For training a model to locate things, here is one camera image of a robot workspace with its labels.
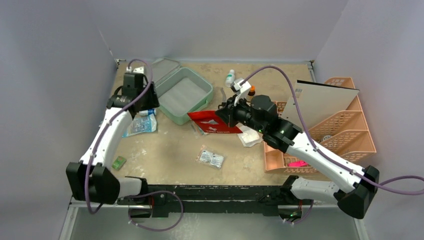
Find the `red first aid pouch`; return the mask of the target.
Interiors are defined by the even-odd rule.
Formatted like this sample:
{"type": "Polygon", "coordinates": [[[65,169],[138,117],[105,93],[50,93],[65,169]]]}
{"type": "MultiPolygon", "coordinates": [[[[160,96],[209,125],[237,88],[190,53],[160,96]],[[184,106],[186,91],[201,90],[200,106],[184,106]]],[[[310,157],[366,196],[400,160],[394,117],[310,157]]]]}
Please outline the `red first aid pouch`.
{"type": "Polygon", "coordinates": [[[241,134],[237,126],[229,127],[221,120],[214,110],[188,112],[190,119],[205,133],[211,134],[241,134]]]}

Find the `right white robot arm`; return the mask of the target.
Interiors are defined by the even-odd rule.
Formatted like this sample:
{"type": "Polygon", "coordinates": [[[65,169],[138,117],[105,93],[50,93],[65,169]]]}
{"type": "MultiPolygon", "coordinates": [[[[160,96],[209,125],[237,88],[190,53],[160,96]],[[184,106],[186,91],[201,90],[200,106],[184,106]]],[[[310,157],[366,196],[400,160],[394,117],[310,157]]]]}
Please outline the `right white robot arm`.
{"type": "Polygon", "coordinates": [[[345,214],[363,219],[378,189],[380,172],[374,166],[362,167],[326,149],[299,126],[283,119],[269,96],[255,96],[251,102],[236,95],[214,112],[228,127],[242,124],[262,134],[268,146],[305,161],[329,181],[290,176],[280,196],[288,204],[296,200],[316,200],[336,204],[345,214]]]}

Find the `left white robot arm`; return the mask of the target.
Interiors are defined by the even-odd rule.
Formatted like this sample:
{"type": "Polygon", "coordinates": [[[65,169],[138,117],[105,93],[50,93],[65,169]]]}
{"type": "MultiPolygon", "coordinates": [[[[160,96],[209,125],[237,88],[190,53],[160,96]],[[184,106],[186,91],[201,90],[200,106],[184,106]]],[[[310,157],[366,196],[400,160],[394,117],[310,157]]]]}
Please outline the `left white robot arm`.
{"type": "Polygon", "coordinates": [[[143,73],[127,72],[106,103],[100,128],[77,162],[66,167],[72,196],[78,201],[113,204],[129,196],[138,205],[149,199],[147,182],[139,177],[116,178],[111,173],[114,156],[123,135],[135,116],[159,107],[155,85],[143,73]]]}

